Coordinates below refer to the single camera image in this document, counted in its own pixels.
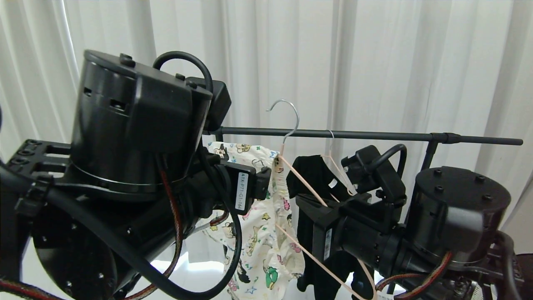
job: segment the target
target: white tag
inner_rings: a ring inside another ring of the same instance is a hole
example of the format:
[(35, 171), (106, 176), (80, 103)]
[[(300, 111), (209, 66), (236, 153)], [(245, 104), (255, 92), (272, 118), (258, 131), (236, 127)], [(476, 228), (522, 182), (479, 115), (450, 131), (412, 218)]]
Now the white tag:
[(246, 192), (248, 190), (248, 173), (239, 172), (237, 181), (237, 195), (235, 195), (235, 209), (246, 208)]
[(379, 290), (377, 291), (377, 300), (394, 300), (394, 295)]
[(333, 178), (332, 182), (328, 184), (329, 188), (334, 188), (337, 185), (337, 179)]
[(324, 260), (328, 259), (329, 251), (331, 250), (331, 247), (332, 247), (332, 231), (333, 231), (333, 228), (330, 228), (326, 232), (326, 242), (324, 243)]

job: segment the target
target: clothing rack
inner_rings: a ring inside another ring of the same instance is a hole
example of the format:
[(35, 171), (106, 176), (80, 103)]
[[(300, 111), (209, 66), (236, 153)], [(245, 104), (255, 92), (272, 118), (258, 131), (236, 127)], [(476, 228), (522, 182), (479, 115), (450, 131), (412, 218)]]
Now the clothing rack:
[[(207, 135), (214, 135), (217, 141), (224, 141), (224, 135), (244, 135), (244, 136), (284, 136), (292, 129), (277, 128), (246, 128), (246, 127), (220, 127), (216, 131), (204, 132)], [(341, 139), (373, 139), (373, 140), (398, 140), (398, 141), (427, 141), (426, 154), (422, 163), (422, 170), (428, 169), (437, 151), (439, 144), (474, 143), (493, 145), (515, 145), (523, 144), (521, 139), (494, 138), (461, 136), (456, 133), (402, 133), (402, 132), (371, 132), (371, 131), (336, 131), (333, 130), (335, 138)], [(308, 138), (331, 138), (329, 130), (309, 130), (298, 129), (292, 137)]]

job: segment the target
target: patterned fabric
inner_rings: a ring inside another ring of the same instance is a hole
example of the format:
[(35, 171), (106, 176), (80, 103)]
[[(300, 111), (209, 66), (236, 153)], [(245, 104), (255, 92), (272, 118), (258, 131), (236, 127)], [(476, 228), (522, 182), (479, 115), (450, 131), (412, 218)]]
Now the patterned fabric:
[[(291, 279), (304, 271), (301, 249), (291, 242), (275, 224), (296, 237), (292, 228), (292, 212), (283, 168), (276, 151), (262, 146), (212, 142), (208, 149), (225, 160), (253, 166), (272, 168), (269, 189), (265, 200), (255, 200), (248, 214), (240, 216), (243, 229), (243, 250), (236, 274), (228, 284), (233, 299), (281, 300)], [(216, 211), (210, 218), (221, 215)], [(227, 270), (235, 248), (235, 232), (231, 216), (204, 233), (227, 247), (224, 267)]]

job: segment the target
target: clothes hanger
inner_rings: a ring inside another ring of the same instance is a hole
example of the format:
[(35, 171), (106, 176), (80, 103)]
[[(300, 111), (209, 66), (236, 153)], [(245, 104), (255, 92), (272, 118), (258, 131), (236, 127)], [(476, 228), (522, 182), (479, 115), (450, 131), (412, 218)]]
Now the clothes hanger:
[[(288, 134), (286, 134), (284, 137), (283, 137), (283, 142), (281, 144), (281, 147), (280, 147), (280, 152), (278, 154), (278, 158), (281, 159), (282, 161), (282, 165), (283, 163), (289, 167), (289, 169), (293, 172), (294, 175), (296, 175), (296, 177), (305, 185), (305, 187), (308, 188), (308, 190), (315, 196), (315, 198), (317, 198), (317, 200), (322, 203), (323, 206), (327, 207), (328, 205), (325, 203), (325, 201), (318, 195), (318, 193), (314, 190), (313, 187), (311, 187), (311, 185), (300, 175), (300, 173), (298, 173), (298, 171), (296, 171), (293, 166), (283, 157), (283, 150), (285, 149), (285, 141), (287, 140), (287, 138), (289, 136), (291, 136), (297, 129), (298, 129), (298, 126), (300, 124), (300, 115), (298, 114), (298, 111), (296, 110), (296, 107), (294, 106), (294, 104), (292, 104), (291, 102), (285, 100), (285, 99), (279, 99), (277, 100), (276, 102), (274, 102), (272, 104), (272, 106), (270, 107), (270, 109), (267, 109), (266, 111), (267, 112), (270, 112), (272, 111), (272, 109), (274, 108), (274, 106), (276, 106), (277, 103), (280, 103), (280, 102), (285, 102), (285, 103), (288, 103), (289, 105), (292, 106), (293, 110), (294, 110), (294, 113), (296, 114), (296, 126), (294, 127), (293, 130), (291, 130)], [(316, 257), (313, 256), (313, 254), (311, 254), (309, 251), (307, 251), (307, 249), (305, 249), (304, 247), (302, 247), (302, 245), (292, 236), (290, 236), (283, 228), (281, 228), (281, 226), (279, 226), (277, 223), (276, 224), (276, 227), (281, 230), (281, 232), (283, 232), (284, 235), (286, 235), (290, 240), (292, 240), (298, 247), (300, 247), (300, 249), (302, 249), (302, 251), (305, 252), (305, 254), (307, 254), (315, 263), (317, 263), (317, 265), (319, 265), (324, 271), (326, 271), (326, 273), (328, 273), (333, 279), (335, 279), (335, 281), (337, 281), (341, 286), (343, 286), (347, 291), (349, 291), (354, 297), (356, 297), (357, 299), (359, 300), (377, 300), (377, 292), (376, 292), (376, 285), (375, 285), (375, 282), (374, 282), (374, 279), (372, 278), (372, 276), (370, 275), (370, 272), (368, 271), (366, 265), (360, 260), (360, 259), (357, 259), (357, 261), (359, 262), (359, 264), (361, 265), (363, 271), (365, 272), (367, 278), (368, 278), (368, 281), (370, 282), (370, 285), (372, 286), (372, 291), (374, 293), (374, 295), (372, 296), (372, 299), (366, 299), (366, 298), (363, 298), (361, 295), (357, 294), (355, 291), (352, 290), (351, 287), (349, 287), (346, 283), (344, 283), (343, 280), (341, 280), (339, 277), (337, 277), (332, 271), (330, 271), (324, 264), (322, 264), (321, 262), (318, 261), (318, 259)]]
[(342, 181), (343, 181), (343, 184), (344, 186), (346, 187), (346, 192), (348, 193), (348, 195), (350, 196), (354, 196), (355, 194), (348, 188), (350, 185), (351, 185), (351, 182), (349, 180), (346, 179), (346, 177), (343, 176), (343, 172), (341, 171), (341, 169), (338, 167), (337, 163), (335, 162), (335, 160), (333, 159), (332, 157), (332, 147), (333, 147), (333, 140), (335, 139), (335, 135), (333, 134), (333, 131), (331, 130), (327, 130), (329, 131), (329, 133), (332, 134), (332, 142), (329, 144), (329, 152), (328, 152), (328, 155), (321, 155), (322, 157), (327, 157), (331, 160), (331, 162), (333, 163), (333, 165), (335, 166), (335, 169), (337, 169), (338, 171), (338, 174), (339, 176), (341, 177)]

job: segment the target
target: horizontal rod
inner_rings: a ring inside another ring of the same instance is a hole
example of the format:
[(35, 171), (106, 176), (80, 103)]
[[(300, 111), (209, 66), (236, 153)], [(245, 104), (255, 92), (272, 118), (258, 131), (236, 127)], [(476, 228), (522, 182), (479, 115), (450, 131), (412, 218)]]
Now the horizontal rod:
[[(247, 136), (284, 136), (291, 129), (279, 128), (246, 128), (246, 127), (221, 127), (217, 132), (224, 135), (247, 135)], [(493, 138), (493, 137), (470, 137), (459, 136), (453, 133), (402, 133), (402, 132), (369, 132), (369, 131), (337, 131), (333, 130), (335, 138), (342, 139), (373, 139), (373, 140), (402, 140), (402, 141), (433, 141), (446, 143), (448, 135), (453, 135), (457, 143), (497, 144), (497, 145), (522, 145), (521, 139)], [(292, 137), (331, 138), (328, 130), (298, 129)]]

